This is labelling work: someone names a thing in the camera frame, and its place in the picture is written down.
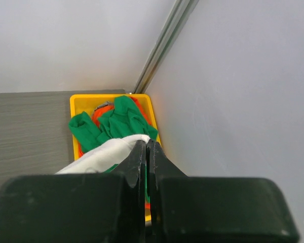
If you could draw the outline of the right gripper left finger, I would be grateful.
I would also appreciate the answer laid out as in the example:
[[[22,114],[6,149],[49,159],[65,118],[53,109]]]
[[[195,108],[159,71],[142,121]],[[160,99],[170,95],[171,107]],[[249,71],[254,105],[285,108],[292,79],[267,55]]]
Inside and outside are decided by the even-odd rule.
[[[27,175],[0,188],[0,242],[144,242],[146,143],[109,173]]]

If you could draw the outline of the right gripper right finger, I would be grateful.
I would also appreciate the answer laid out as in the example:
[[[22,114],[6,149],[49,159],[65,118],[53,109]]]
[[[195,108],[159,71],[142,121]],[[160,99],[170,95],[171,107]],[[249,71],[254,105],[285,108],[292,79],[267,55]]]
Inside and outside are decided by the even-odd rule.
[[[146,152],[156,242],[299,242],[285,197],[267,178],[190,177],[160,144]]]

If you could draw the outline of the white t shirt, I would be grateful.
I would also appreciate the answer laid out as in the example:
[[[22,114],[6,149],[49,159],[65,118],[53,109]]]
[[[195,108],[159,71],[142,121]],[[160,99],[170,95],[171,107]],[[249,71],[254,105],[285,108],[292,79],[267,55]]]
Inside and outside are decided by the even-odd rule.
[[[57,174],[103,173],[119,165],[132,151],[137,141],[147,143],[148,135],[137,134],[114,138],[85,153]]]

